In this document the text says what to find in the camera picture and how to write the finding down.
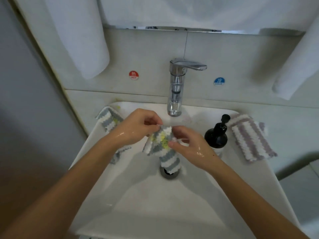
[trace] white sink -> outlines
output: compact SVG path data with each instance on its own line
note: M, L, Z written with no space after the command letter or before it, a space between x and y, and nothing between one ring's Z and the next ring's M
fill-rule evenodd
M136 108L154 110L164 125L185 125L204 134L235 111L182 106L182 115L167 115L165 104L117 102L124 117ZM75 164L101 137L96 124ZM248 163L231 132L222 159L271 205L298 225L296 216L266 160ZM216 181L181 157L175 180L164 179L157 157L142 153L146 138L108 165L75 217L71 231L100 238L255 238Z

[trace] faucet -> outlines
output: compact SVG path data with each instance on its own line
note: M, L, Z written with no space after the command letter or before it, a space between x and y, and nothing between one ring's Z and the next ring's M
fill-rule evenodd
M171 117L177 117L181 115L181 102L187 68L194 70L205 70L207 69L207 65L189 61L183 58L177 58L169 62L171 85L169 87L170 94L167 102L167 113Z

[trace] hand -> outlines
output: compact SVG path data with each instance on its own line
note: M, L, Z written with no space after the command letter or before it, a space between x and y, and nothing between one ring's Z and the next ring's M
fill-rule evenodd
M116 141L119 148L142 140L143 137L157 132L162 119L156 112L138 108L122 121L108 136Z
M170 141L168 146L183 155L196 167L207 171L212 166L214 159L219 159L201 134L185 126L174 126L172 130L177 139L182 139L182 142L188 143L189 146L173 141Z

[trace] hot water sticker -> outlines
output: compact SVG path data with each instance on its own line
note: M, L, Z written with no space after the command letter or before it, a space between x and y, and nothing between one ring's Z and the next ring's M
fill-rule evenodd
M129 77L132 79L132 80L137 80L138 79L138 72L132 70L130 73L129 73Z
M223 84L225 84L225 79L223 77L219 77L214 80L214 85L216 86L221 86Z

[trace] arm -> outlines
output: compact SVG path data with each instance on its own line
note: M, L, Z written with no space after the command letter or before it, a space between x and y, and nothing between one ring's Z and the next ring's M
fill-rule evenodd
M214 177L257 239L308 238L225 164L201 134L184 126L174 127L173 133L189 146L177 142L168 145Z
M2 239L62 238L117 149L158 131L157 124L163 123L155 112L135 110L14 221Z

